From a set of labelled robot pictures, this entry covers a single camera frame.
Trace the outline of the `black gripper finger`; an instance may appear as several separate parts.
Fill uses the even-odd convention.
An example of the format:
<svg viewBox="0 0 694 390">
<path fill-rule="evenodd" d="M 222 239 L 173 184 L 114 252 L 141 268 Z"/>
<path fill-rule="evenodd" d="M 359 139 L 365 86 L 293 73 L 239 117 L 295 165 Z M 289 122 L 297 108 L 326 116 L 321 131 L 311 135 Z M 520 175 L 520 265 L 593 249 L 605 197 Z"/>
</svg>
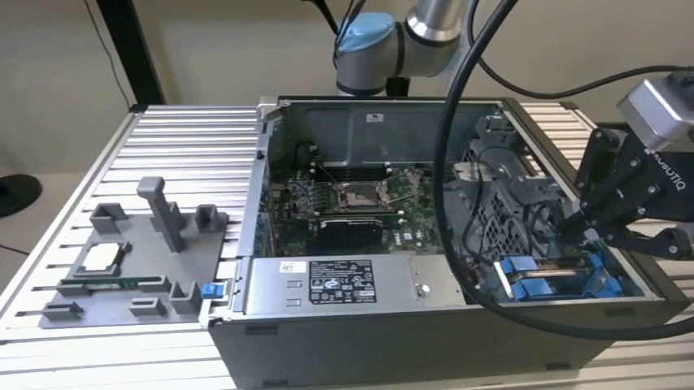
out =
<svg viewBox="0 0 694 390">
<path fill-rule="evenodd" d="M 614 227 L 656 195 L 648 174 L 648 155 L 636 134 L 597 128 L 576 174 L 578 209 L 558 225 L 564 238 L 582 238 L 590 228 Z"/>
<path fill-rule="evenodd" d="M 644 217 L 637 210 L 624 213 L 602 210 L 588 214 L 588 223 L 609 246 L 653 257 L 684 260 L 685 231 L 666 227 L 654 236 L 646 236 L 628 228 Z"/>
</svg>

